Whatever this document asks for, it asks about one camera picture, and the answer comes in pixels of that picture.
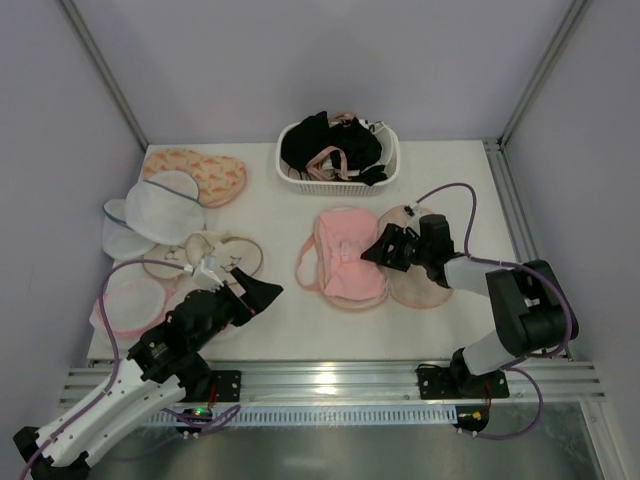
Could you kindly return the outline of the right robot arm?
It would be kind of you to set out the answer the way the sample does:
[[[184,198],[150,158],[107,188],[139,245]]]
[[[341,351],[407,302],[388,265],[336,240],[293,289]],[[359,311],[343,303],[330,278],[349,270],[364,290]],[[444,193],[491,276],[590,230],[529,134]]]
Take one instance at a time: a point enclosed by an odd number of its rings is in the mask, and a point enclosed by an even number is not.
[[[388,224],[361,257],[402,272],[421,267],[438,286],[476,293],[490,302],[492,332],[457,350],[446,367],[417,368],[424,399],[506,398],[504,367],[537,351],[564,349],[579,333],[575,314],[546,261],[511,264],[466,256],[456,251],[441,214],[421,216],[416,229]]]

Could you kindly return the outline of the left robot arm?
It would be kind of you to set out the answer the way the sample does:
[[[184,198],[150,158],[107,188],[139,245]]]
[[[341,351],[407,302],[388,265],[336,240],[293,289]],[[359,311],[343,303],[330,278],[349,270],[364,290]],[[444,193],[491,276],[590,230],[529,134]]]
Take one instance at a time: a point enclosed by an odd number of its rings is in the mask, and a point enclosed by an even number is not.
[[[115,359],[110,376],[51,423],[24,427],[13,437],[25,465],[21,478],[85,479],[91,469],[152,414],[211,390],[214,372],[200,350],[228,326],[241,327],[284,291],[239,268],[241,288],[201,274],[199,288],[171,309]]]

